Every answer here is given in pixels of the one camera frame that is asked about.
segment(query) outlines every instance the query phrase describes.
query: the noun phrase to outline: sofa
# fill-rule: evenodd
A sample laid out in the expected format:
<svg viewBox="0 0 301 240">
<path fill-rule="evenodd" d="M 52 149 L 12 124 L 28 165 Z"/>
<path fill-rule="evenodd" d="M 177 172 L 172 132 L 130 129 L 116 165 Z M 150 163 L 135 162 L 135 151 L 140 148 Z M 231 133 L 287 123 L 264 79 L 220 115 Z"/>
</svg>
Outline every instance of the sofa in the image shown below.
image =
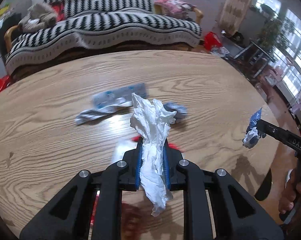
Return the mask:
<svg viewBox="0 0 301 240">
<path fill-rule="evenodd" d="M 181 20 L 155 14 L 153 0 L 32 0 L 36 3 L 62 2 L 65 20 L 52 28 L 24 33 L 11 40 L 13 26 L 5 34 L 8 52 L 6 69 L 38 65 L 73 48 L 99 50 L 128 41 L 151 45 L 198 45 L 203 14 L 195 9 L 196 20 Z"/>
</svg>

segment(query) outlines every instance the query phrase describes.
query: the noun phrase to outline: black handle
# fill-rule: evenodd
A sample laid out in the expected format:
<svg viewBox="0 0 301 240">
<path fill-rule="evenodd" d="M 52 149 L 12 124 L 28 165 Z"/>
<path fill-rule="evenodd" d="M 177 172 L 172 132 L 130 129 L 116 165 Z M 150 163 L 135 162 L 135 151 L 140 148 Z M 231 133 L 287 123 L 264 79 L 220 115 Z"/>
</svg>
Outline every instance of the black handle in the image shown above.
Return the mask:
<svg viewBox="0 0 301 240">
<path fill-rule="evenodd" d="M 180 160 L 176 169 L 185 174 L 187 184 L 184 190 L 184 239 L 212 240 L 203 171 L 188 160 Z"/>
<path fill-rule="evenodd" d="M 119 161 L 108 166 L 102 174 L 102 184 L 92 229 L 92 240 L 120 239 L 122 191 L 119 175 L 128 171 L 128 164 Z"/>
</svg>

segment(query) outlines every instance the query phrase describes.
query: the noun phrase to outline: potted plant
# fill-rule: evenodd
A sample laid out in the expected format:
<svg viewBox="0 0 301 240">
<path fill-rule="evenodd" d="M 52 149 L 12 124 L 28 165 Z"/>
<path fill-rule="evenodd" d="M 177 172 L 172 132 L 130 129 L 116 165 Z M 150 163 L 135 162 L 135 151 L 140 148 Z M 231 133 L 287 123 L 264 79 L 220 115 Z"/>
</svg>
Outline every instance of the potted plant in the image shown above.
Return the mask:
<svg viewBox="0 0 301 240">
<path fill-rule="evenodd" d="M 285 51 L 290 45 L 287 36 L 293 33 L 294 30 L 295 24 L 287 17 L 283 20 L 272 18 L 266 22 L 257 35 L 258 45 L 271 56 L 275 47 L 280 51 Z"/>
</svg>

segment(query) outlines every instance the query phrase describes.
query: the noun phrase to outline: blue gripper pad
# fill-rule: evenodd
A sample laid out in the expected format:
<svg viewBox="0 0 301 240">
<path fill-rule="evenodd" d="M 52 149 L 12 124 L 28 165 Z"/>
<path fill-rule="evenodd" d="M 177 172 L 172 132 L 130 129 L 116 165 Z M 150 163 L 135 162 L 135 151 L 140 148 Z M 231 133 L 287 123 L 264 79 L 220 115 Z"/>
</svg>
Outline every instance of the blue gripper pad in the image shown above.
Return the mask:
<svg viewBox="0 0 301 240">
<path fill-rule="evenodd" d="M 165 177 L 164 183 L 166 184 L 166 188 L 170 190 L 169 163 L 166 154 L 166 144 L 164 144 L 164 148 L 163 148 L 163 169 L 164 169 L 164 177 Z"/>
<path fill-rule="evenodd" d="M 138 160 L 137 160 L 137 165 L 136 165 L 136 178 L 135 178 L 135 187 L 138 190 L 139 186 L 140 186 L 140 168 L 141 168 L 141 164 L 142 164 L 142 160 L 141 160 L 141 153 L 143 151 L 143 147 L 140 146 L 139 148 L 139 153 L 138 153 Z"/>
<path fill-rule="evenodd" d="M 136 189 L 139 188 L 140 186 L 140 168 L 142 165 L 142 160 L 141 160 L 141 153 L 142 153 L 142 147 L 140 147 L 139 154 L 138 154 L 138 160 L 137 160 L 137 165 L 136 165 L 136 179 L 135 179 L 135 187 Z M 165 178 L 165 184 L 168 190 L 170 190 L 170 175 L 169 175 L 169 164 L 168 164 L 168 158 L 166 155 L 166 146 L 164 145 L 163 147 L 163 170 L 164 170 L 164 178 Z"/>
</svg>

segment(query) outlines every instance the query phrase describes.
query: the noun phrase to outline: crumpled blue wrapper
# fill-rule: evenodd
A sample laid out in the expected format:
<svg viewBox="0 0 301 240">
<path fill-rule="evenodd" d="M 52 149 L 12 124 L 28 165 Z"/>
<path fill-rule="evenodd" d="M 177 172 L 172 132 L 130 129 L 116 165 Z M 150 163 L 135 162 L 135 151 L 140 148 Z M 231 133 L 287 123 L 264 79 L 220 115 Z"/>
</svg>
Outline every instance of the crumpled blue wrapper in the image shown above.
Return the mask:
<svg viewBox="0 0 301 240">
<path fill-rule="evenodd" d="M 248 149 L 253 148 L 259 141 L 260 138 L 265 138 L 266 133 L 257 130 L 256 125 L 258 120 L 261 118 L 261 108 L 252 115 L 249 120 L 249 125 L 246 129 L 245 138 L 243 139 L 243 146 Z"/>
<path fill-rule="evenodd" d="M 174 102 L 167 102 L 166 104 L 164 104 L 164 108 L 166 111 L 169 112 L 174 112 L 174 111 L 177 112 L 174 116 L 176 122 L 180 122 L 182 119 L 186 118 L 187 116 L 187 109 L 183 105 L 178 105 L 177 103 Z"/>
</svg>

